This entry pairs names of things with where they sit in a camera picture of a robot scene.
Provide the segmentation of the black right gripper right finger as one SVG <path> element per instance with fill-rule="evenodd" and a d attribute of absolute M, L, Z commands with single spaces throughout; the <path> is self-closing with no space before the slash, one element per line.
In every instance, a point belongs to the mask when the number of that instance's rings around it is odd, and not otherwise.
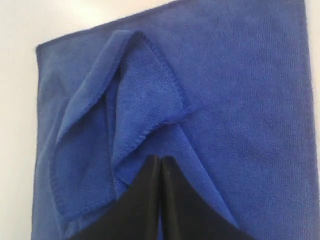
<path fill-rule="evenodd" d="M 161 159 L 161 226 L 165 240 L 252 240 L 211 208 L 191 186 L 176 159 Z"/>

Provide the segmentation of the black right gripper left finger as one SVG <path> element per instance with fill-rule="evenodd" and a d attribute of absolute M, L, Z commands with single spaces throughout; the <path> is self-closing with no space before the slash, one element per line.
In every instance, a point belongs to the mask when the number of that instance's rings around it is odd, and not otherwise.
<path fill-rule="evenodd" d="M 156 240 L 160 204 L 160 158 L 144 161 L 129 189 L 110 210 L 71 240 Z"/>

